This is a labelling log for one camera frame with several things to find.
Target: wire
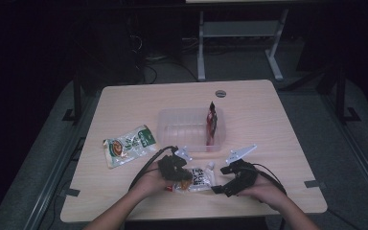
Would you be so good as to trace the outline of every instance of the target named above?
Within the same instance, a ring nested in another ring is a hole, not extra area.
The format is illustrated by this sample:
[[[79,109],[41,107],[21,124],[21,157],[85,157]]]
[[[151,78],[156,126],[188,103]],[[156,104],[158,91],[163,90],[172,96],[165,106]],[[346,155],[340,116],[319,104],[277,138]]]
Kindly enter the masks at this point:
[[[153,83],[155,83],[156,80],[157,80],[157,71],[154,68],[152,68],[152,67],[150,67],[148,65],[145,65],[145,68],[149,68],[150,70],[152,70],[154,72],[154,78],[153,78],[153,80],[151,82],[148,83],[148,81],[146,80],[146,75],[143,74],[143,80],[145,81],[146,84],[153,84]]]
[[[173,62],[173,61],[165,61],[165,62],[154,62],[154,63],[150,63],[149,65],[156,65],[156,64],[174,64],[174,65],[178,65],[178,66],[184,68],[185,70],[187,70],[187,72],[190,73],[190,75],[194,78],[195,82],[199,82],[198,78],[193,74],[193,72],[191,72],[191,70],[189,68],[187,68],[186,66],[184,66],[180,63],[176,63],[176,62]]]
[[[165,147],[165,148],[161,149],[157,153],[155,153],[153,155],[153,157],[148,161],[148,163],[146,163],[146,165],[142,168],[142,170],[140,170],[136,174],[136,176],[134,177],[132,183],[129,186],[129,190],[136,184],[136,182],[140,179],[140,177],[142,177],[143,174],[147,173],[146,170],[148,169],[149,165],[151,165],[151,163],[153,163],[155,161],[155,159],[157,159],[157,157],[159,157],[166,150],[177,151],[178,147],[168,146],[168,147]]]
[[[277,182],[279,182],[279,184],[282,184],[281,182],[280,182],[280,180],[279,180],[279,178],[277,178],[277,176],[270,170],[270,169],[268,169],[266,166],[264,166],[264,165],[261,165],[261,164],[252,164],[253,166],[260,166],[260,167],[263,167],[263,168],[265,168],[270,174],[272,174],[273,176],[274,176],[274,178],[276,178],[276,180],[277,180]]]
[[[344,221],[346,224],[348,224],[349,226],[353,227],[356,230],[360,230],[358,227],[354,226],[351,222],[349,222],[348,220],[346,220],[345,218],[343,218],[341,215],[337,214],[336,212],[334,212],[332,209],[328,208],[328,212],[334,216],[336,216],[337,218],[341,219],[342,221]]]
[[[66,171],[66,170],[67,170],[67,168],[70,166],[70,163],[71,163],[72,161],[78,161],[78,160],[79,160],[79,159],[75,159],[75,156],[77,155],[77,153],[78,153],[79,151],[81,151],[81,150],[82,150],[83,143],[81,143],[81,142],[82,142],[82,140],[85,140],[85,139],[86,139],[86,137],[81,137],[81,138],[79,139],[79,141],[77,142],[76,147],[74,148],[73,152],[71,153],[71,156],[70,156],[70,158],[69,158],[69,160],[68,160],[68,162],[67,162],[67,165],[64,167],[64,169],[63,169],[63,171],[62,171],[62,173],[61,173],[61,177],[60,177],[60,178],[62,178],[62,177],[64,176],[65,171]],[[62,191],[62,190],[64,189],[64,186],[65,186],[67,183],[71,182],[71,181],[72,181],[72,180],[70,179],[70,180],[67,180],[66,182],[64,182],[64,184],[61,186],[61,190],[60,190],[60,191]],[[58,185],[59,185],[59,182],[58,182],[58,183],[57,183],[57,185],[56,185],[55,191],[58,189]],[[53,226],[54,221],[55,221],[55,219],[56,219],[56,202],[57,202],[57,200],[58,200],[58,195],[56,196],[56,198],[54,199],[54,201],[53,201],[53,197],[54,197],[54,195],[52,195],[50,203],[51,203],[51,202],[54,202],[54,204],[53,204],[53,212],[54,212],[54,215],[53,215],[52,222],[50,223],[50,225],[49,225],[49,227],[48,227],[47,229],[50,229],[50,228]]]
[[[55,223],[55,220],[56,220],[56,204],[57,204],[57,201],[58,201],[58,197],[59,197],[59,195],[60,195],[61,191],[63,191],[63,190],[64,190],[64,187],[65,187],[68,183],[70,183],[71,181],[72,181],[72,180],[70,179],[70,180],[65,181],[65,182],[62,184],[61,189],[59,190],[59,193],[57,194],[57,196],[56,196],[56,198],[55,198],[55,201],[54,201],[54,203],[53,203],[53,219],[52,219],[52,221],[51,221],[51,223],[50,223],[49,227],[47,228],[48,230],[49,230],[49,229],[51,229],[51,228],[53,227],[53,224]]]

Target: gray floor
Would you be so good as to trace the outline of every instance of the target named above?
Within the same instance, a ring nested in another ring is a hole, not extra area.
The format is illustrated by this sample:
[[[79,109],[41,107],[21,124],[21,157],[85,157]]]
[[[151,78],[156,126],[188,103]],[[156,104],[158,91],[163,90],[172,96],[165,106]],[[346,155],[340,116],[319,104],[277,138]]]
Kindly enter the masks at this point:
[[[265,59],[267,41],[247,44],[221,47],[222,54],[208,53],[205,57],[207,81],[268,79],[280,88],[307,74],[295,71],[304,42],[282,42],[279,46],[276,58],[285,77],[281,82],[273,79]],[[155,83],[192,82],[195,81],[196,54],[184,55],[182,66],[162,59],[151,67],[157,71]],[[154,72],[147,68],[145,74],[147,81],[152,81]],[[368,160],[368,103],[359,88],[348,81],[346,106],[353,107],[362,121],[342,126],[334,116],[334,93],[317,94],[314,90],[317,82],[313,80],[293,92],[279,92],[312,171],[322,183],[321,190],[329,206],[324,214],[310,217],[323,229],[368,229],[368,179],[358,161],[361,153]],[[79,139],[86,136],[99,97],[100,93],[96,97],[83,97],[83,117],[73,126],[61,120],[65,111],[73,107],[72,84],[64,89],[0,207],[0,229],[81,229],[84,226],[84,223],[63,223],[59,219],[64,201],[61,191],[72,179],[78,162],[68,159]],[[78,151],[75,152],[74,159],[78,159]],[[56,168],[61,159],[67,161]],[[55,177],[60,178],[58,183],[48,182]],[[51,200],[45,199],[51,197],[51,193],[42,192],[50,191],[47,188],[55,191]],[[38,204],[43,204],[42,210],[34,212],[34,207],[40,207]],[[35,213],[45,213],[37,215],[41,223],[30,218]],[[267,217],[266,221],[270,229],[277,229],[280,217]]]

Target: plastic packet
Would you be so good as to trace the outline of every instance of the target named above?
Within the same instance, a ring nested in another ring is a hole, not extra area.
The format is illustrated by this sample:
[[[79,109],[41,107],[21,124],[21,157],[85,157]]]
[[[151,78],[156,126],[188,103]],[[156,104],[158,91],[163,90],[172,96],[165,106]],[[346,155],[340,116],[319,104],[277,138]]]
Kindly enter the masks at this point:
[[[214,162],[210,162],[205,169],[200,167],[186,169],[193,175],[193,179],[177,182],[169,187],[168,190],[178,193],[211,190],[212,186],[216,186],[213,171],[214,165]]]
[[[103,140],[103,148],[109,169],[158,151],[156,141],[145,125],[138,126],[118,138]]]
[[[215,105],[213,102],[211,102],[208,116],[207,116],[207,146],[213,146],[214,145],[214,136],[215,131],[217,130],[217,112],[215,111]]]

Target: plastic bin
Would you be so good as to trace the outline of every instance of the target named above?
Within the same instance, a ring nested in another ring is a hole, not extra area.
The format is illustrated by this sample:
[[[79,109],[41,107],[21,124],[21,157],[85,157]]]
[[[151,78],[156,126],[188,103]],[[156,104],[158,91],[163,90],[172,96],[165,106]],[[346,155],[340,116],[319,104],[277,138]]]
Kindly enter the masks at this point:
[[[226,137],[226,127],[223,111],[217,107],[215,110],[218,119],[212,146],[206,145],[208,107],[161,110],[157,124],[157,142],[160,148],[178,146],[186,147],[191,152],[219,151]]]

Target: wooden table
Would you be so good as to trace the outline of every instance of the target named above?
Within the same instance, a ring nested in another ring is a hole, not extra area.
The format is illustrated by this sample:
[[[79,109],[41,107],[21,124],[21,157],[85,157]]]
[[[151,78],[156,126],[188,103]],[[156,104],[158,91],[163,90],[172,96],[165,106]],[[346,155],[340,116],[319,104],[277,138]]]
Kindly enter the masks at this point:
[[[218,98],[217,90],[226,97]],[[288,116],[269,80],[217,81],[199,83],[113,86],[103,90],[77,166],[71,189],[78,196],[66,197],[61,212],[65,222],[90,221],[106,210],[129,187],[134,176],[152,155],[135,159],[110,170],[106,166],[103,139],[118,137],[147,125],[155,135],[157,115],[169,107],[203,107],[214,101],[223,110],[226,140],[217,152],[193,152],[188,164],[204,167],[214,161],[218,184],[234,178],[222,175],[230,150],[252,144],[258,147],[243,160],[271,169],[284,184],[288,196],[306,213],[322,213],[327,204],[318,187],[306,188],[315,180],[295,136]],[[277,214],[250,197],[207,193],[162,192],[140,203],[130,220],[252,217]]]

